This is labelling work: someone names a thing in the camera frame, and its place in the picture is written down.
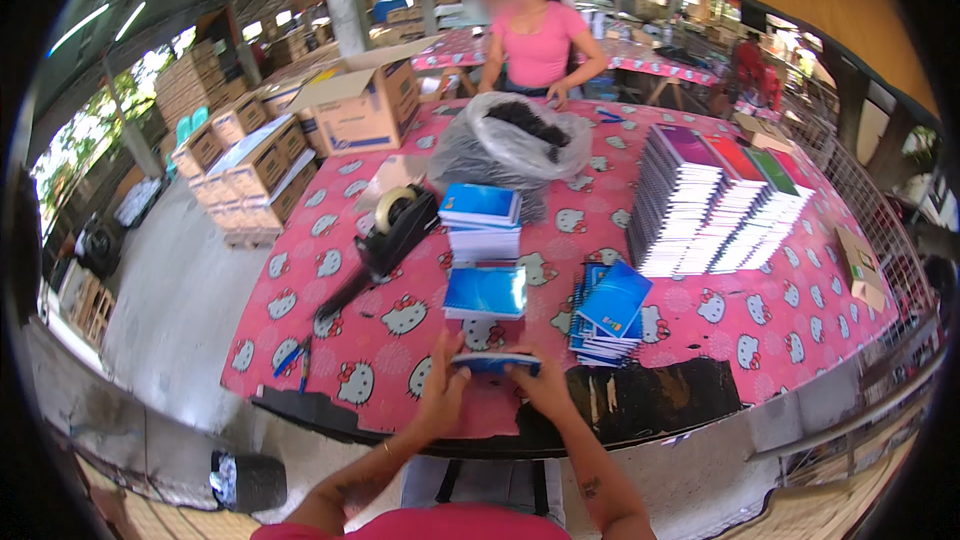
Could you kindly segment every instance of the wire rack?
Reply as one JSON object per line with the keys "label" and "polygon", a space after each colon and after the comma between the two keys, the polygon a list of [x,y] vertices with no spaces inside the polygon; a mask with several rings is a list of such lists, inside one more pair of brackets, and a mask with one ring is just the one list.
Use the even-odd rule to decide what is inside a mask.
{"label": "wire rack", "polygon": [[[886,196],[857,158],[840,144],[834,124],[835,94],[824,88],[812,100],[797,96],[783,98],[783,133],[796,142],[823,172],[860,224],[890,285],[896,309],[894,324],[858,354],[861,372],[878,363],[891,349],[915,336],[925,315],[936,310],[937,300],[923,263]],[[937,334],[937,330],[928,336]],[[894,387],[894,380],[877,383],[864,392],[867,405],[882,400]]]}

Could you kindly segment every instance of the pink shirt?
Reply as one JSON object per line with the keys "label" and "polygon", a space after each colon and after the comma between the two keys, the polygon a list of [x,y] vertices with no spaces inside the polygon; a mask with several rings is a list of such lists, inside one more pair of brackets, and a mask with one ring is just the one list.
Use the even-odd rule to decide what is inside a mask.
{"label": "pink shirt", "polygon": [[513,13],[502,13],[490,27],[490,31],[503,38],[503,52],[509,57],[507,78],[526,88],[546,88],[565,78],[570,42],[587,29],[580,13],[550,0],[543,25],[535,34],[518,34],[511,30],[510,19],[513,17]]}
{"label": "pink shirt", "polygon": [[[448,502],[432,508],[387,511],[360,529],[343,534],[346,540],[570,540],[556,523],[482,502]],[[332,540],[317,527],[301,523],[264,525],[249,540]]]}

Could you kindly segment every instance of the notebook stack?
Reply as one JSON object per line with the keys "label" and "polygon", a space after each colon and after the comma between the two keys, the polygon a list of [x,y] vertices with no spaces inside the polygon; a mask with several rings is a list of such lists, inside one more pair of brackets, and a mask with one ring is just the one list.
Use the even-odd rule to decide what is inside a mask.
{"label": "notebook stack", "polygon": [[454,267],[443,298],[447,319],[515,321],[527,311],[524,267]]}
{"label": "notebook stack", "polygon": [[439,218],[455,261],[505,261],[521,256],[521,196],[506,187],[450,184]]}
{"label": "notebook stack", "polygon": [[729,184],[704,226],[702,234],[714,234],[723,241],[710,273],[733,273],[766,237],[773,220],[757,219],[762,205],[770,198],[766,178],[736,141],[726,136],[704,137],[706,145],[726,170]]}
{"label": "notebook stack", "polygon": [[643,340],[641,305],[652,283],[618,260],[588,262],[574,285],[570,350],[582,366],[621,367]]}
{"label": "notebook stack", "polygon": [[651,125],[627,228],[636,269],[648,277],[670,277],[681,265],[705,271],[722,240],[695,240],[728,183],[699,135],[686,127]]}
{"label": "notebook stack", "polygon": [[756,168],[767,178],[772,190],[770,200],[764,205],[765,217],[772,219],[770,231],[756,246],[741,270],[758,270],[784,243],[784,239],[800,218],[800,212],[810,199],[810,193],[800,193],[793,178],[770,150],[744,148]]}

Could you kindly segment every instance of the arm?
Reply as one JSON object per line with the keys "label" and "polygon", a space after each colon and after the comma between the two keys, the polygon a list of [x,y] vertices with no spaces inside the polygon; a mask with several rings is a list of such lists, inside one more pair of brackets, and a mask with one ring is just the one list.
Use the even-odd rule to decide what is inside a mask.
{"label": "arm", "polygon": [[591,30],[584,29],[571,39],[574,48],[586,55],[586,61],[578,66],[570,75],[559,80],[549,90],[546,90],[547,100],[557,95],[557,110],[567,108],[567,90],[579,86],[590,79],[596,78],[607,70],[607,55],[600,42],[597,42]]}
{"label": "arm", "polygon": [[494,83],[500,77],[502,67],[503,37],[497,33],[491,33],[489,48],[486,50],[486,63],[483,64],[483,73],[480,75],[480,86],[477,88],[477,92],[483,94],[494,90]]}
{"label": "arm", "polygon": [[511,352],[530,352],[542,361],[537,377],[514,367],[510,369],[510,378],[527,393],[536,410],[557,427],[570,456],[580,496],[600,534],[605,540],[656,540],[640,491],[618,469],[580,416],[560,364],[539,348],[518,347]]}
{"label": "arm", "polygon": [[313,526],[332,536],[344,535],[344,523],[380,496],[404,463],[457,425],[471,372],[467,368],[452,371],[450,356],[463,344],[463,335],[461,332],[453,350],[448,350],[449,338],[450,333],[443,330],[434,346],[431,357],[435,365],[430,368],[420,408],[410,425],[317,484],[286,523]]}

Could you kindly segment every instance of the trash can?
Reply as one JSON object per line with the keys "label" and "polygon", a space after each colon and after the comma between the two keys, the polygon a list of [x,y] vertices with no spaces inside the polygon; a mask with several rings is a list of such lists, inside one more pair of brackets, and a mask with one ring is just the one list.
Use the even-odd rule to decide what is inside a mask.
{"label": "trash can", "polygon": [[266,454],[230,454],[214,450],[210,457],[211,486],[214,475],[230,471],[233,460],[233,476],[225,478],[224,492],[218,495],[214,488],[213,498],[222,509],[247,515],[283,507],[287,502],[287,471],[283,463]]}

